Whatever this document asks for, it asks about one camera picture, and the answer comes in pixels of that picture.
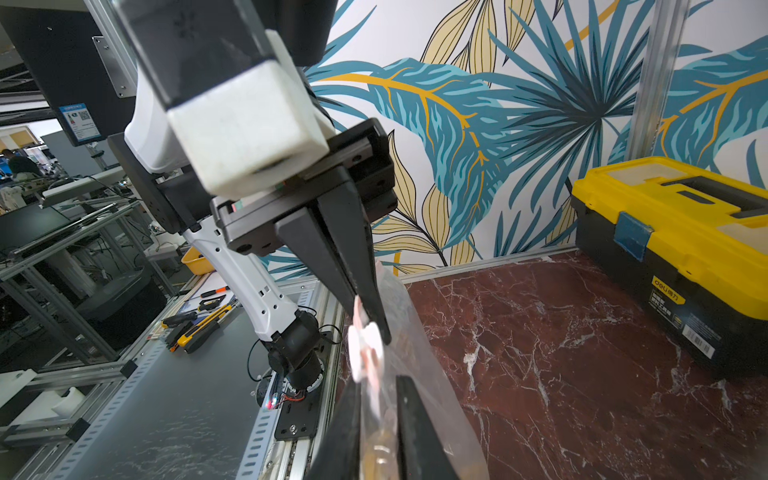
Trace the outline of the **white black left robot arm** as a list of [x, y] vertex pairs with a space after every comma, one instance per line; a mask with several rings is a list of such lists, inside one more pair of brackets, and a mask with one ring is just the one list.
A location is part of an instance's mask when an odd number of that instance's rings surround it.
[[137, 62], [132, 120], [109, 139], [160, 225], [215, 268], [271, 367], [299, 392], [323, 366], [319, 326], [263, 265], [281, 247], [349, 313], [391, 338], [371, 224], [397, 205], [388, 138], [338, 131], [309, 75], [345, 44], [335, 1], [117, 1]]

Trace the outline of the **yellow black toolbox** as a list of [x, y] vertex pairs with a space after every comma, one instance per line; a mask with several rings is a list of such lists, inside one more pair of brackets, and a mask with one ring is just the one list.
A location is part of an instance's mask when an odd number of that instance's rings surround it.
[[720, 377], [767, 372], [767, 192], [667, 159], [573, 185], [576, 245]]

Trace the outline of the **dotted zip-top bag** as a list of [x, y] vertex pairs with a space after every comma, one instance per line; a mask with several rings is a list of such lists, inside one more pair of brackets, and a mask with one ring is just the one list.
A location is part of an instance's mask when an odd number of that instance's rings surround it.
[[351, 379], [360, 391], [360, 479], [486, 479], [476, 434], [427, 338], [404, 284], [375, 268], [391, 334], [354, 303], [347, 329]]

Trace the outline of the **yellow black utility knife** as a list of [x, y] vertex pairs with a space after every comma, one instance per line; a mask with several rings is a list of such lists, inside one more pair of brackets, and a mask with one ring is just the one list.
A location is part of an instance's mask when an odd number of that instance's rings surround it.
[[227, 304], [214, 311], [199, 324], [184, 333], [177, 340], [172, 351], [183, 349], [187, 354], [197, 351], [220, 328], [222, 321], [233, 309], [233, 305]]

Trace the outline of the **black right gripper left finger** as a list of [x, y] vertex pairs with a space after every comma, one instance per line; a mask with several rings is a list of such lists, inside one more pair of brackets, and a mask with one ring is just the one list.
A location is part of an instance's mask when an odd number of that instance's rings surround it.
[[360, 471], [361, 385], [349, 383], [336, 405], [306, 479], [354, 480]]

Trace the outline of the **left aluminium frame post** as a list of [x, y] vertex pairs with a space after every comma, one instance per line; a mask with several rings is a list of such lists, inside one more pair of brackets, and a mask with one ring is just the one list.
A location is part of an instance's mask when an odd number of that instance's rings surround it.
[[630, 122], [625, 160], [644, 158], [653, 152], [689, 4], [688, 0], [655, 2], [638, 94]]

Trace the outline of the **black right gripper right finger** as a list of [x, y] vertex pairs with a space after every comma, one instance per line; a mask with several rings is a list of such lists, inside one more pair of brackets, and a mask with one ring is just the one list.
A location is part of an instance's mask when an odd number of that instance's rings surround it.
[[457, 480], [414, 380], [397, 376], [396, 395], [400, 477]]

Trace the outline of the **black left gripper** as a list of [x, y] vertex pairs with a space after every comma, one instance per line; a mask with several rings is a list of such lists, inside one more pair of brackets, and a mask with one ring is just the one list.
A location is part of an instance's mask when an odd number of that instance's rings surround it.
[[[265, 257], [286, 245], [346, 312], [353, 311], [358, 296], [389, 345], [392, 335], [377, 286], [368, 221], [397, 207], [389, 137], [380, 121], [371, 118], [334, 136], [329, 146], [329, 154], [304, 176], [256, 200], [237, 207], [233, 201], [214, 198], [213, 219], [227, 246], [238, 253]], [[306, 208], [317, 199], [338, 254], [321, 221]]]

